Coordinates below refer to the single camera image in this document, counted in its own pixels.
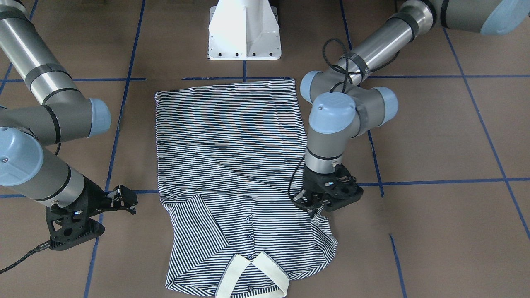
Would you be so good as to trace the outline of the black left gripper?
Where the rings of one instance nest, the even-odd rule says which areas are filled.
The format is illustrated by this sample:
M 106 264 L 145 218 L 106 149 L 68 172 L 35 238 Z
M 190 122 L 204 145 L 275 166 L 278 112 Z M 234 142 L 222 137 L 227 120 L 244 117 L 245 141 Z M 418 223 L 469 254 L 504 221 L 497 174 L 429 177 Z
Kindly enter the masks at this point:
M 320 174 L 304 166 L 302 189 L 291 201 L 313 219 L 322 212 L 336 211 L 357 202 L 363 193 L 356 178 L 342 164 L 334 166 L 329 174 Z

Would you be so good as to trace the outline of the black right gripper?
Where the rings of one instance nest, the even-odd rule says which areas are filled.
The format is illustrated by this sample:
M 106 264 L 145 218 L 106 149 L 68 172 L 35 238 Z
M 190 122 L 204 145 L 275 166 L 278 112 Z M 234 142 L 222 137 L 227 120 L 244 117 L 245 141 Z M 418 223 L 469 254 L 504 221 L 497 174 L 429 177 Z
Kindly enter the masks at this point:
M 64 251 L 104 234 L 105 228 L 92 219 L 103 212 L 127 211 L 136 214 L 138 204 L 134 191 L 118 185 L 111 193 L 103 191 L 92 181 L 86 180 L 85 187 L 77 200 L 66 207 L 46 208 L 46 223 L 50 232 L 49 248 Z

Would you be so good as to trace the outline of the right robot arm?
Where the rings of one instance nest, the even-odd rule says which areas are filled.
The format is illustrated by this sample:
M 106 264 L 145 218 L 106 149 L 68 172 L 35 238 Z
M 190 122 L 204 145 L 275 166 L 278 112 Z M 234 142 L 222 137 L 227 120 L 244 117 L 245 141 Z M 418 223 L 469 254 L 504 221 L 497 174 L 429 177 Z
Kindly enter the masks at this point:
M 111 113 L 100 99 L 86 98 L 51 53 L 19 0 L 1 2 L 1 49 L 39 105 L 1 107 L 1 185 L 42 204 L 49 240 L 62 251 L 103 234 L 94 216 L 110 211 L 136 213 L 134 191 L 118 185 L 103 191 L 47 146 L 107 132 Z

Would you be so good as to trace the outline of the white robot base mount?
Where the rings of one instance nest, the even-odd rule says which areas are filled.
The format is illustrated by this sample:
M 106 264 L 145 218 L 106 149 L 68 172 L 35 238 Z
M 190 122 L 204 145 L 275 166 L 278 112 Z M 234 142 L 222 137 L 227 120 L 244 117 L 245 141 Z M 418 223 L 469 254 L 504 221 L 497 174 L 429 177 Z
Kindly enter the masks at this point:
M 280 59 L 278 6 L 274 0 L 218 1 L 210 8 L 208 59 Z

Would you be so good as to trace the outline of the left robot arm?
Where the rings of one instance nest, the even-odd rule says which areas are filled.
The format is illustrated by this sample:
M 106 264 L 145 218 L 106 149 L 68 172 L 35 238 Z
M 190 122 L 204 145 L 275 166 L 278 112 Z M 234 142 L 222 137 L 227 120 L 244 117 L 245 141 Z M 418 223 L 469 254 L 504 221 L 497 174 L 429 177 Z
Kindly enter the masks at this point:
M 483 35 L 505 35 L 529 13 L 528 0 L 406 0 L 394 15 L 325 71 L 307 73 L 302 97 L 312 104 L 303 185 L 291 200 L 310 217 L 335 211 L 363 195 L 342 164 L 347 141 L 395 117 L 399 103 L 387 87 L 360 87 L 406 45 L 437 25 Z

